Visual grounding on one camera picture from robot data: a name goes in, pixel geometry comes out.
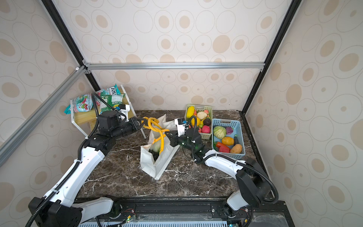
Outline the white grocery bag yellow handles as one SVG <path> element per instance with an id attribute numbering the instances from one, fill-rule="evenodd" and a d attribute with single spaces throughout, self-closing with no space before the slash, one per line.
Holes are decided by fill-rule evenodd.
<path id="1" fill-rule="evenodd" d="M 155 180 L 159 180 L 179 149 L 172 147 L 167 132 L 177 130 L 174 121 L 167 121 L 166 115 L 159 118 L 145 117 L 144 128 L 150 130 L 148 144 L 140 147 L 140 167 Z"/>

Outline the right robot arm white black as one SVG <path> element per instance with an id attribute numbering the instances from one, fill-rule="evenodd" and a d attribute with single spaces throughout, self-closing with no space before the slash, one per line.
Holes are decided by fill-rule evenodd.
<path id="1" fill-rule="evenodd" d="M 237 181 L 238 190 L 224 202 L 223 210 L 228 216 L 234 216 L 246 206 L 258 208 L 264 203 L 278 202 L 278 190 L 262 167 L 253 159 L 236 160 L 223 155 L 203 144 L 196 126 L 189 128 L 191 121 L 182 123 L 175 119 L 177 129 L 165 132 L 171 147 L 180 146 L 191 151 L 194 163 L 216 168 Z"/>

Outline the green snack bag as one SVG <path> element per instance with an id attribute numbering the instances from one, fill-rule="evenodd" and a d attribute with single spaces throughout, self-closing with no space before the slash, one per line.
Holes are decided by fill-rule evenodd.
<path id="1" fill-rule="evenodd" d="M 100 113 L 105 111 L 112 110 L 126 110 L 127 107 L 123 103 L 124 94 L 121 95 L 102 95 L 98 97 L 98 101 L 100 102 Z"/>

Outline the teal snack bag rear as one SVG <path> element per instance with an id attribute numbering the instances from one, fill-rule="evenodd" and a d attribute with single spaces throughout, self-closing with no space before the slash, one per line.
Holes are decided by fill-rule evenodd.
<path id="1" fill-rule="evenodd" d="M 120 92 L 119 88 L 117 87 L 117 85 L 115 84 L 112 87 L 106 88 L 106 89 L 101 89 L 99 91 L 96 92 L 96 94 L 101 97 L 101 96 L 105 96 L 105 95 L 118 95 L 118 96 L 123 96 L 123 94 Z"/>

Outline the pink dragon fruit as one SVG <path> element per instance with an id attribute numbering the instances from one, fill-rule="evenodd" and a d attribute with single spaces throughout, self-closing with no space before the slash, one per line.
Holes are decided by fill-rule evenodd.
<path id="1" fill-rule="evenodd" d="M 202 133 L 207 133 L 207 134 L 209 134 L 209 133 L 211 133 L 211 128 L 210 128 L 209 126 L 207 126 L 207 125 L 204 125 L 204 126 L 201 128 L 201 132 L 202 132 Z"/>

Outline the green fruit basket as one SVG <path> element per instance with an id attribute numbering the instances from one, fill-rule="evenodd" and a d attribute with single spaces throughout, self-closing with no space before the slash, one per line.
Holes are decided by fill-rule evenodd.
<path id="1" fill-rule="evenodd" d="M 185 112 L 186 121 L 189 121 L 192 116 L 197 117 L 197 130 L 201 134 L 201 138 L 203 140 L 211 139 L 213 119 L 212 107 L 189 104 L 187 105 Z"/>

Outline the white garlic bulb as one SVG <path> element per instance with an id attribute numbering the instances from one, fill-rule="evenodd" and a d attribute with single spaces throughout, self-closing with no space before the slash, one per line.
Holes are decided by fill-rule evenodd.
<path id="1" fill-rule="evenodd" d="M 197 117 L 202 121 L 202 120 L 204 120 L 205 118 L 208 117 L 208 114 L 206 112 L 204 112 L 204 111 L 200 111 L 200 112 L 197 113 Z"/>

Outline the green round cabbage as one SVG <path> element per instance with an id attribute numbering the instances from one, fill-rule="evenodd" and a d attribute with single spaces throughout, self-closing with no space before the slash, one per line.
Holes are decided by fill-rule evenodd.
<path id="1" fill-rule="evenodd" d="M 226 128 L 223 126 L 215 126 L 213 128 L 213 135 L 218 139 L 223 139 L 227 134 Z"/>

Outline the orange fruit in blue basket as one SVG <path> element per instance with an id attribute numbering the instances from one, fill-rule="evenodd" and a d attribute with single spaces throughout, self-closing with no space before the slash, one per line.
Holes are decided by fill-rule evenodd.
<path id="1" fill-rule="evenodd" d="M 232 137 L 224 137 L 222 139 L 222 144 L 226 145 L 226 146 L 232 146 L 234 145 L 234 138 Z"/>

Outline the brown potato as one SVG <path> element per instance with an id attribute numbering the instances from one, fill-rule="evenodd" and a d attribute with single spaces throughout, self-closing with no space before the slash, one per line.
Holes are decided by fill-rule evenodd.
<path id="1" fill-rule="evenodd" d="M 243 152 L 243 146 L 241 144 L 234 145 L 230 150 L 230 153 L 233 154 L 241 154 L 242 152 Z"/>

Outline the blue vegetable basket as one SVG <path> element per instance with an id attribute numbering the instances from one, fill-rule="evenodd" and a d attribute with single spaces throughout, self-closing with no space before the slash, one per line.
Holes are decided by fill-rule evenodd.
<path id="1" fill-rule="evenodd" d="M 233 159 L 242 160 L 245 156 L 241 123 L 237 120 L 212 120 L 212 146 L 219 153 Z"/>

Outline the wooden two-tier shelf white frame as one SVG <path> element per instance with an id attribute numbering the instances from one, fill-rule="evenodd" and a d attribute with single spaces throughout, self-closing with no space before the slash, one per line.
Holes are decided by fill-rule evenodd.
<path id="1" fill-rule="evenodd" d="M 135 110 L 132 106 L 132 103 L 129 99 L 127 91 L 123 85 L 118 86 L 120 92 L 124 94 L 123 103 L 126 105 L 126 109 L 128 110 L 127 116 L 128 118 L 136 117 Z M 90 131 L 92 130 L 91 126 L 94 126 L 96 122 L 96 116 L 94 110 L 89 112 L 80 112 L 74 113 L 73 111 L 73 103 L 71 100 L 71 123 L 75 128 L 77 128 L 83 136 L 87 139 Z M 83 125 L 87 124 L 90 129 L 88 131 L 84 131 Z"/>

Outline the horizontal aluminium rail back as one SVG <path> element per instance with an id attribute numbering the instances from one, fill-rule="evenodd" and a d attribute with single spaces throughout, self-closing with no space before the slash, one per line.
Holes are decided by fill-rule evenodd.
<path id="1" fill-rule="evenodd" d="M 89 70 L 263 69 L 263 62 L 85 63 Z"/>

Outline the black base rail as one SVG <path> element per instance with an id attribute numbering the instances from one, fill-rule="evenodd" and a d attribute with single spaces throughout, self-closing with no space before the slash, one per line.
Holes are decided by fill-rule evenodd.
<path id="1" fill-rule="evenodd" d="M 47 211 L 48 227 L 76 227 L 79 224 L 96 217 L 106 219 L 126 220 L 129 215 L 139 217 L 141 215 L 199 215 L 207 214 L 212 218 L 220 218 L 227 221 L 245 219 L 248 226 L 257 221 L 255 213 L 267 214 L 283 213 L 283 219 L 289 227 L 293 227 L 292 217 L 283 201 L 277 203 L 263 202 L 257 207 L 237 202 L 234 210 L 226 197 L 165 197 L 165 198 L 141 198 L 141 197 L 113 197 L 110 195 L 100 198 L 76 199 L 70 207 L 61 205 L 57 200 Z"/>

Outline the diagonal aluminium rail left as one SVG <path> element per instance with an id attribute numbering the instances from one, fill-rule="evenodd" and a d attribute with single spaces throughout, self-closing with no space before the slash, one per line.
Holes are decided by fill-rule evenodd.
<path id="1" fill-rule="evenodd" d="M 85 74 L 85 72 L 85 66 L 79 66 L 77 70 L 74 70 L 74 72 L 65 79 L 63 83 L 34 111 L 34 113 L 2 144 L 1 165 L 10 158 L 34 128 L 38 126 L 78 78 Z"/>

